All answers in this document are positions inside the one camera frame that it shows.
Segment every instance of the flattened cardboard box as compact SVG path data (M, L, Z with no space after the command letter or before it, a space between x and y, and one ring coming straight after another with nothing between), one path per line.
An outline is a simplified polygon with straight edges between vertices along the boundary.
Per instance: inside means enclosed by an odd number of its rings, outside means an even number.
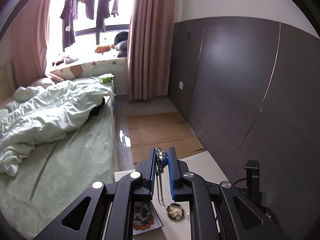
M133 163L146 160L150 147L175 147L182 159L205 151L178 112L127 117Z

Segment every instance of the white table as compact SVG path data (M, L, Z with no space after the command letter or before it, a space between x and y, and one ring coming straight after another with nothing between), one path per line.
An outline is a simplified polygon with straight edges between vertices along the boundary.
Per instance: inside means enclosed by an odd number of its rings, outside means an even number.
M193 155L182 159L188 164L190 171L202 176L205 180L220 183L221 181L227 180L226 176L223 174L222 170L219 168L215 160L211 157L208 151ZM128 171L118 171L115 172L115 180L119 181L124 175L131 173L134 170ZM169 186L169 174L168 167L164 169L162 174L162 184L163 184L163 196L164 203L169 205L172 203L172 198L170 194ZM163 206L160 206L157 197L157 184L155 183L155 192L153 195L152 203L163 223L163 227L155 229L150 232L146 232L133 237L134 240L188 240L191 239L190 222L187 219L187 213L189 212L188 202L180 202L181 206L185 211L185 216L182 220L171 220L166 210Z

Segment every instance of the gray tile floor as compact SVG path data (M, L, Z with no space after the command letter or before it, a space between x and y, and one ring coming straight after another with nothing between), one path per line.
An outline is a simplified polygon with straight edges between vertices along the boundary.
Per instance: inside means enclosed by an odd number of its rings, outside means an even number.
M128 134L127 116L160 114L177 111L168 98L130 102L125 97L116 97L116 140L118 144L119 169L133 169L131 143Z

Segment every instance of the window frame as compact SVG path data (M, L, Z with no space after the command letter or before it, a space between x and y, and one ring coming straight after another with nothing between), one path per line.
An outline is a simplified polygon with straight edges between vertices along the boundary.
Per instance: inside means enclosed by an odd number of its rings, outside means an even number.
M96 45L100 45L100 33L113 32L113 31L123 31L129 29L129 24L119 24L119 25L106 25L105 31L100 28L89 28L85 30L76 31L76 36L95 34L96 35Z

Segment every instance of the hanging clothes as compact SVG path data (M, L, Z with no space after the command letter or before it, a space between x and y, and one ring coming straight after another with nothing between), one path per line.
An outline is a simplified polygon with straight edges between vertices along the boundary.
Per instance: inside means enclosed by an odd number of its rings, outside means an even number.
M97 10L97 28L101 29L102 31L106 30L104 19L110 17L110 9L109 3L111 0L99 0L98 1L98 10Z
M85 4L85 15L90 20L94 19L94 0L80 0Z
M62 45L64 50L75 43L76 34L73 29L73 21L78 19L78 0L65 0L60 18L62 19Z
M118 13L118 5L119 5L119 0L115 0L113 2L112 12L111 12L113 17L116 17L116 16L119 15L119 13Z

